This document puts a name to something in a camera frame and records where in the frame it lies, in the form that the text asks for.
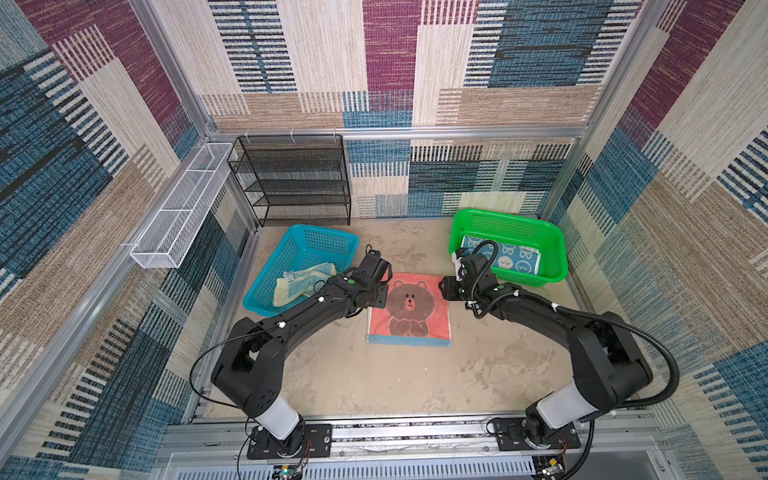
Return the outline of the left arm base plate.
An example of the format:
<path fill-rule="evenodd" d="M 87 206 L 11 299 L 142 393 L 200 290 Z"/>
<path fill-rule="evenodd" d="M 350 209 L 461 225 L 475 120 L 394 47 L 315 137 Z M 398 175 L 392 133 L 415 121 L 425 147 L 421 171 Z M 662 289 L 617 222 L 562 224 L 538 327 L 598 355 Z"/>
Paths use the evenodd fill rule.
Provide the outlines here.
<path fill-rule="evenodd" d="M 265 427 L 254 427 L 250 432 L 248 460 L 298 460 L 330 456 L 333 440 L 331 424 L 309 424 L 300 421 L 285 438 L 277 439 Z"/>

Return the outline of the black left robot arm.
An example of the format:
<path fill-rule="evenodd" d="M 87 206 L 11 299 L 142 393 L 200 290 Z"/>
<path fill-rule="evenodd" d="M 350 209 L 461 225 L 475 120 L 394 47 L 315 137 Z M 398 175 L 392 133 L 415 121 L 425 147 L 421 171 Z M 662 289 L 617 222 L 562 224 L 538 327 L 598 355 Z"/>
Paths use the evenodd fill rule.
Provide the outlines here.
<path fill-rule="evenodd" d="M 383 308 L 391 279 L 391 264 L 370 250 L 358 267 L 330 277 L 282 314 L 240 319 L 223 343 L 211 382 L 286 455 L 295 453 L 306 443 L 305 421 L 281 396 L 286 358 L 326 325 Z"/>

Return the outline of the pale yellow teal towel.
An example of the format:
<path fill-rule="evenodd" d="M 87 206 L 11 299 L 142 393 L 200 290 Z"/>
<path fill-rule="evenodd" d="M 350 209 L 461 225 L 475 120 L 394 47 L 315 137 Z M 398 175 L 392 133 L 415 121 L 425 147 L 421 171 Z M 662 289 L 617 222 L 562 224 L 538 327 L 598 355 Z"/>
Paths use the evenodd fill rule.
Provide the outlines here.
<path fill-rule="evenodd" d="M 318 282 L 323 283 L 336 274 L 336 267 L 330 262 L 284 272 L 276 280 L 272 304 L 274 307 L 283 307 L 300 297 L 310 297 L 315 293 Z"/>

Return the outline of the light blue patterned towel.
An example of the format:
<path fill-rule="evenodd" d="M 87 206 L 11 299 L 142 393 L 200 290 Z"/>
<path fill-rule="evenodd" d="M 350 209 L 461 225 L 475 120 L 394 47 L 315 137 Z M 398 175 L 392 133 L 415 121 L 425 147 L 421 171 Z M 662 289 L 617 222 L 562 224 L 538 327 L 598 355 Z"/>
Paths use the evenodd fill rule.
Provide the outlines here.
<path fill-rule="evenodd" d="M 461 247 L 467 248 L 468 252 L 472 253 L 481 243 L 485 242 L 485 239 L 479 237 L 464 236 Z M 537 249 L 499 241 L 496 242 L 496 245 L 497 247 L 493 248 L 490 244 L 485 243 L 479 249 L 479 253 L 488 259 L 493 256 L 493 252 L 496 252 L 496 257 L 492 264 L 493 267 L 501 268 L 505 271 L 538 274 L 541 254 Z"/>

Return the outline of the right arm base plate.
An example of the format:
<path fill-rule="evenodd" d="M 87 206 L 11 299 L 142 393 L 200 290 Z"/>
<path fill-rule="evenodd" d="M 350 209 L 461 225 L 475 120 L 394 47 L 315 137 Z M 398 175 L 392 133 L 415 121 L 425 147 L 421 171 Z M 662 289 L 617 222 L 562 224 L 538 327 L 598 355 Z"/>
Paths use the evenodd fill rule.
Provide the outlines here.
<path fill-rule="evenodd" d="M 572 423 L 552 429 L 546 423 L 525 417 L 493 417 L 486 422 L 486 433 L 498 449 L 508 451 L 579 449 L 582 442 Z"/>

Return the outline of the red pink towel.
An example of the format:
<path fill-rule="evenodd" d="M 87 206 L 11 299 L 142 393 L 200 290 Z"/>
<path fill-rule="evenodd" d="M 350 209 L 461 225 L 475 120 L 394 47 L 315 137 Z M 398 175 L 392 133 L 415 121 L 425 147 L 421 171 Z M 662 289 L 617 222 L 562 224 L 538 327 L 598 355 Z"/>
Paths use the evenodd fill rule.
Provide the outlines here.
<path fill-rule="evenodd" d="M 369 309 L 366 342 L 378 345 L 449 347 L 452 345 L 448 301 L 441 276 L 395 273 L 384 308 Z"/>

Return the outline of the teal plastic basket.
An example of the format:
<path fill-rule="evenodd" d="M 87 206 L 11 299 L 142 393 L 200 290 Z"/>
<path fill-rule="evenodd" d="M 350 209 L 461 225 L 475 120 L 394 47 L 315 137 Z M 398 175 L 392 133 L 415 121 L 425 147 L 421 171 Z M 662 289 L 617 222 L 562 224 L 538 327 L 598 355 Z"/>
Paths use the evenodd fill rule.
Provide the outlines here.
<path fill-rule="evenodd" d="M 333 263 L 337 271 L 344 271 L 350 267 L 359 245 L 359 237 L 352 233 L 310 225 L 291 226 L 244 296 L 243 307 L 263 317 L 272 317 L 296 306 L 303 296 L 284 306 L 273 304 L 277 280 L 285 272 L 325 262 Z"/>

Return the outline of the aluminium front rail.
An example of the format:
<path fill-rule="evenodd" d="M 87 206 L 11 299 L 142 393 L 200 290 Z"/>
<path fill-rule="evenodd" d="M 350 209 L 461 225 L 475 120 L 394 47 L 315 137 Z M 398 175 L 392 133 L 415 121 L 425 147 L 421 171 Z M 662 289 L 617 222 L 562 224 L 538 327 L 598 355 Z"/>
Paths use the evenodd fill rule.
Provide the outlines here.
<path fill-rule="evenodd" d="M 451 415 L 310 417 L 329 424 L 326 457 L 311 456 L 306 479 L 528 479 L 558 453 L 502 451 L 492 436 L 491 412 Z M 249 460 L 245 423 L 205 419 L 166 430 L 153 479 L 276 479 L 282 460 Z M 647 411 L 597 420 L 593 446 L 579 479 L 681 479 Z"/>

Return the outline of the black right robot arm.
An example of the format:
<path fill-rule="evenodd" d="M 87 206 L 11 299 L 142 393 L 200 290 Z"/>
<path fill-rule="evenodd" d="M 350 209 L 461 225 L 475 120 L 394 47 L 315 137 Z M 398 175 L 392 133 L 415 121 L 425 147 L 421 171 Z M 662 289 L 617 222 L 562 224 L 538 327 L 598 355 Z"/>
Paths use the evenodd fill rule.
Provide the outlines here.
<path fill-rule="evenodd" d="M 568 309 L 512 283 L 500 283 L 480 254 L 455 261 L 456 274 L 439 282 L 444 299 L 462 301 L 479 318 L 520 324 L 565 348 L 573 378 L 525 411 L 526 440 L 552 443 L 575 421 L 619 407 L 653 381 L 652 369 L 621 317 Z"/>

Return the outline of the green plastic basket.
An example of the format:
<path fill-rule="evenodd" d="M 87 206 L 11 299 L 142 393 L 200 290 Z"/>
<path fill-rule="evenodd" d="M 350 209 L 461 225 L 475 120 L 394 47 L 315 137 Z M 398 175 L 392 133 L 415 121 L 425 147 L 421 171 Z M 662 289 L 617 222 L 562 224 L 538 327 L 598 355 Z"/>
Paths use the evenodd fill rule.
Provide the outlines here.
<path fill-rule="evenodd" d="M 486 240 L 480 253 L 496 257 L 491 266 L 500 280 L 542 287 L 564 280 L 568 274 L 565 237 L 555 225 L 538 219 L 478 209 L 454 215 L 449 251 L 470 251 Z"/>

